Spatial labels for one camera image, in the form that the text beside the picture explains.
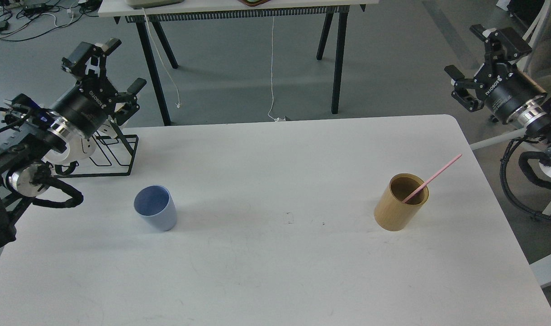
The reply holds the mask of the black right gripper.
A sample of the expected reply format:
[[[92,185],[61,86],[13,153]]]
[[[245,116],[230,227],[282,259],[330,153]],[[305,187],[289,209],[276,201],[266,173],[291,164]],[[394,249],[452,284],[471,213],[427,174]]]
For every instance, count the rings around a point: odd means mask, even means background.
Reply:
[[[454,87],[451,96],[470,113],[486,108],[501,124],[525,125],[518,122],[525,107],[531,101],[540,105],[547,96],[529,76],[513,72],[516,62],[532,53],[531,46],[512,27],[485,29],[474,24],[470,31],[484,43],[484,65],[470,78],[454,65],[445,66]]]

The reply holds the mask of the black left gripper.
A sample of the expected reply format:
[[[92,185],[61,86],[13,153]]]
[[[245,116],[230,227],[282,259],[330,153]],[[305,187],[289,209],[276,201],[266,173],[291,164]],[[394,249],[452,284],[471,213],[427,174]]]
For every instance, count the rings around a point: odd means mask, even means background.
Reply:
[[[107,79],[106,58],[121,44],[118,38],[110,38],[104,44],[82,42],[61,60],[62,70],[78,81],[51,105],[51,112],[65,118],[85,139],[98,130],[108,115],[122,126],[140,110],[138,93],[147,84],[145,79],[137,78],[123,93]]]

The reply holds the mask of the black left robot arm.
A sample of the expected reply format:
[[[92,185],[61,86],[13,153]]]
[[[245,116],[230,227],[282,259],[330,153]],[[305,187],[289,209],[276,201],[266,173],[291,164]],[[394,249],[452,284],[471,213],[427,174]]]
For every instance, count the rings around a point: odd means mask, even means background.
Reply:
[[[80,43],[63,58],[62,70],[76,82],[48,109],[24,94],[0,107],[0,133],[13,132],[0,145],[0,248],[15,241],[15,225],[29,206],[66,209],[83,202],[63,178],[93,155],[94,140],[120,140],[134,159],[138,137],[120,128],[138,112],[138,93],[147,81],[138,78],[126,91],[110,82],[106,60],[121,43]]]

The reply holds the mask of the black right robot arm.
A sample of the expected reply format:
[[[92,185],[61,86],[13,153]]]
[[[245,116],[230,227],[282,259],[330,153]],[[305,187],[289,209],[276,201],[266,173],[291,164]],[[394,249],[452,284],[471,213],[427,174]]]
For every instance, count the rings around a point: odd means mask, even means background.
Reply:
[[[476,24],[470,31],[484,43],[484,62],[474,76],[465,77],[454,65],[445,67],[454,89],[451,96],[469,112],[488,109],[504,125],[524,130],[509,141],[499,167],[503,193],[513,206],[536,220],[551,221],[551,215],[521,202],[509,188],[507,166],[522,143],[544,143],[542,151],[524,151],[518,165],[529,182],[551,190],[551,98],[522,72],[516,61],[532,53],[532,48],[513,28],[485,29]]]

